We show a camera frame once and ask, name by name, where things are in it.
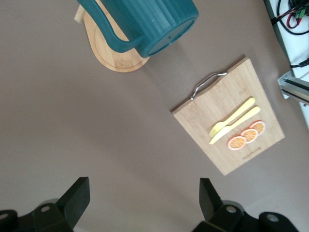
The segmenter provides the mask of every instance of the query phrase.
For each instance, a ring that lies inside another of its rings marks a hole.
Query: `rectangular cutting board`
[[[209,132],[212,127],[217,122],[227,119],[250,97],[255,97],[255,105],[260,106],[261,111],[210,145]],[[193,101],[188,100],[172,113],[224,175],[284,138],[280,124],[248,58],[244,58],[228,70],[226,76],[220,77],[209,88],[200,92]],[[266,123],[265,132],[242,149],[230,150],[227,141],[257,120]]]

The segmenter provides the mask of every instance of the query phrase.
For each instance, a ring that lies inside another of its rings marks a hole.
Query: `blue mug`
[[[95,0],[77,0],[116,52],[135,48],[143,58],[172,44],[195,23],[192,0],[101,0],[129,41],[119,39]]]

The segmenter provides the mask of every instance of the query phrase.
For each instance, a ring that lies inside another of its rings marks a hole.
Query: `toy orange slice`
[[[256,140],[257,136],[259,135],[259,132],[254,128],[249,128],[244,130],[240,135],[245,137],[247,143],[249,144],[252,143],[254,140]]]
[[[231,138],[227,142],[227,146],[231,150],[239,150],[239,149],[242,149],[246,145],[246,142],[247,141],[245,137],[238,135],[238,136]]]
[[[259,121],[255,121],[254,123],[252,123],[252,124],[249,126],[249,128],[254,128],[254,129],[256,129],[256,130],[259,132],[258,136],[260,136],[261,134],[264,133],[264,131],[265,131],[265,129],[266,129],[266,124],[265,124],[265,122],[259,120]]]

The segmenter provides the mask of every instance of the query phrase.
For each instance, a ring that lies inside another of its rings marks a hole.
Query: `gray tabletop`
[[[20,215],[89,176],[76,231],[191,231],[201,177],[253,217],[309,228],[309,132],[277,78],[289,70],[263,1],[196,0],[200,17],[132,73],[93,55],[74,0],[0,3],[0,206]],[[252,60],[286,138],[223,176],[170,111],[206,75]]]

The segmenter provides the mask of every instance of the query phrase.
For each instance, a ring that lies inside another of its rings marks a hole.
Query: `yellow utensil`
[[[236,122],[234,122],[230,126],[226,126],[222,128],[209,142],[211,145],[217,142],[220,138],[222,138],[225,134],[229,133],[231,130],[233,130],[236,126],[240,125],[244,121],[248,120],[252,116],[256,115],[259,113],[261,108],[259,106],[256,106],[249,110],[247,113],[245,113],[241,118],[239,118]]]
[[[255,103],[255,98],[249,98],[243,105],[241,105],[227,120],[223,122],[218,122],[214,127],[211,129],[209,135],[211,138],[218,133],[223,127],[225,127],[228,123],[233,121],[235,118],[237,118],[239,115],[241,115],[243,112],[245,112],[247,109],[249,109],[250,106],[252,106]]]

